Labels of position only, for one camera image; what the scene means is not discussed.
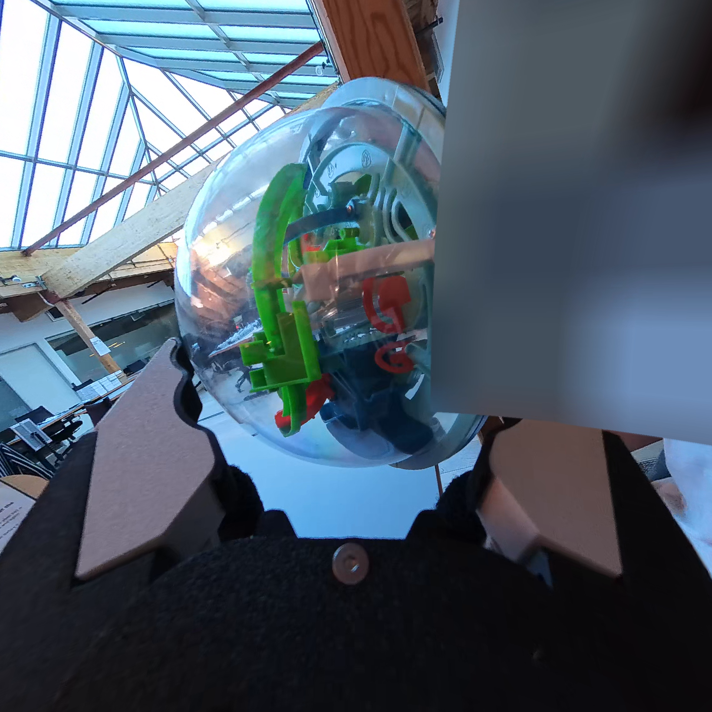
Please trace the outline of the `slanted wooden post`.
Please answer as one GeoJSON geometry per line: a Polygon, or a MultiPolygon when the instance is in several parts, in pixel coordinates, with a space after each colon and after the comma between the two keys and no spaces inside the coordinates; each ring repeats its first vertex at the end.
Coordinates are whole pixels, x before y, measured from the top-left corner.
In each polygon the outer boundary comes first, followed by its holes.
{"type": "Polygon", "coordinates": [[[93,355],[101,363],[104,370],[109,374],[116,374],[121,371],[118,363],[111,355],[106,345],[100,345],[101,339],[95,336],[92,329],[85,323],[82,316],[68,300],[59,300],[55,303],[60,314],[67,320],[70,326],[76,331],[81,340],[88,346],[93,355]]]}

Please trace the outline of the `clear plastic maze ball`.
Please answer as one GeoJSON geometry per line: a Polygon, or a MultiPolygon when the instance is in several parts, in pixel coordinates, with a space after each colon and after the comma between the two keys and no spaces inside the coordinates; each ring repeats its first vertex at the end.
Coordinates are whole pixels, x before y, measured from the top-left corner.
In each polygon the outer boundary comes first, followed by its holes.
{"type": "Polygon", "coordinates": [[[176,263],[184,349],[222,409],[337,467],[435,467],[486,421],[432,396],[446,108],[360,78],[218,162],[176,263]]]}

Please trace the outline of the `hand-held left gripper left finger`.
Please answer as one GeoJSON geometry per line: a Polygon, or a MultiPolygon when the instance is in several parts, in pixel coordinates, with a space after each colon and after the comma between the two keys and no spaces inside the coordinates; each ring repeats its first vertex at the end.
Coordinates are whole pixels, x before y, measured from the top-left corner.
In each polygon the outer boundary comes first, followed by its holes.
{"type": "Polygon", "coordinates": [[[95,427],[79,580],[157,550],[182,560],[219,544],[227,462],[197,422],[201,401],[181,346],[168,339],[95,427]]]}

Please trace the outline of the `brown metal rod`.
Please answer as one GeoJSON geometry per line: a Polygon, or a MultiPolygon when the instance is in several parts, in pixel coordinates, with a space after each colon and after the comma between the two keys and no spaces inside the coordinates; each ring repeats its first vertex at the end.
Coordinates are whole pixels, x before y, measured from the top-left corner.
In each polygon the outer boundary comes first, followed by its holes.
{"type": "Polygon", "coordinates": [[[148,161],[146,165],[139,163],[136,171],[124,178],[120,183],[116,184],[111,190],[102,192],[84,208],[67,218],[64,222],[58,224],[57,227],[54,227],[48,234],[40,237],[32,244],[25,246],[22,250],[22,254],[29,257],[38,250],[44,248],[50,242],[54,241],[76,223],[96,213],[106,203],[123,194],[130,187],[133,187],[136,183],[140,182],[140,180],[145,176],[150,175],[160,166],[169,162],[176,154],[196,145],[197,141],[210,131],[217,130],[222,123],[227,121],[236,113],[243,111],[247,104],[254,100],[261,100],[262,96],[275,89],[285,78],[292,76],[297,70],[306,66],[310,60],[319,56],[323,51],[324,45],[322,40],[318,40],[313,45],[308,46],[307,49],[299,54],[295,59],[287,63],[285,66],[281,66],[271,76],[256,84],[250,91],[243,94],[238,100],[232,102],[214,117],[209,118],[209,120],[204,122],[193,132],[182,137],[178,143],[156,155],[156,157],[148,161]]]}

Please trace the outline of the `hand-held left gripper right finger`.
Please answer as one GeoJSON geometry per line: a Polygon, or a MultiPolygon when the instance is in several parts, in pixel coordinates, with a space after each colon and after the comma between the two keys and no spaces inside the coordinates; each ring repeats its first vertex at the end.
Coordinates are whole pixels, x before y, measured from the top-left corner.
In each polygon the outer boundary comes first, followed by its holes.
{"type": "Polygon", "coordinates": [[[496,550],[524,563],[548,549],[622,573],[602,431],[521,420],[493,435],[478,515],[496,550]]]}

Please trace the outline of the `small standing sign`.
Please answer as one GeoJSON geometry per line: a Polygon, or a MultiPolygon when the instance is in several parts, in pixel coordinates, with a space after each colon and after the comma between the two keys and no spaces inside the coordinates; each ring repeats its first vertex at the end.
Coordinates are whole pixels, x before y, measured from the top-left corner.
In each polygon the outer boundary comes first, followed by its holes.
{"type": "Polygon", "coordinates": [[[37,453],[50,446],[53,441],[31,419],[24,419],[11,426],[12,432],[33,452],[37,453]]]}

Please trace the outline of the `long pale timber beam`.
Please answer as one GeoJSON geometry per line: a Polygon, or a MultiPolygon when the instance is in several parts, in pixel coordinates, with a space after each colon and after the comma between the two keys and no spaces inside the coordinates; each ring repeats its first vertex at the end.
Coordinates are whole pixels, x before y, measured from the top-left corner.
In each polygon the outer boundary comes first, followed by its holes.
{"type": "Polygon", "coordinates": [[[43,281],[51,298],[70,298],[183,228],[191,205],[218,165],[202,169],[46,272],[43,281]]]}

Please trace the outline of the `wooden beam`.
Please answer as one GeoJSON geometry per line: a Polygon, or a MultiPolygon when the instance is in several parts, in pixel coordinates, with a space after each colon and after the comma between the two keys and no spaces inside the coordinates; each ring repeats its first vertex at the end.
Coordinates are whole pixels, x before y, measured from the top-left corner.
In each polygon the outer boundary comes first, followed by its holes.
{"type": "Polygon", "coordinates": [[[423,60],[424,31],[437,1],[308,1],[317,30],[342,83],[385,78],[432,92],[423,60]]]}

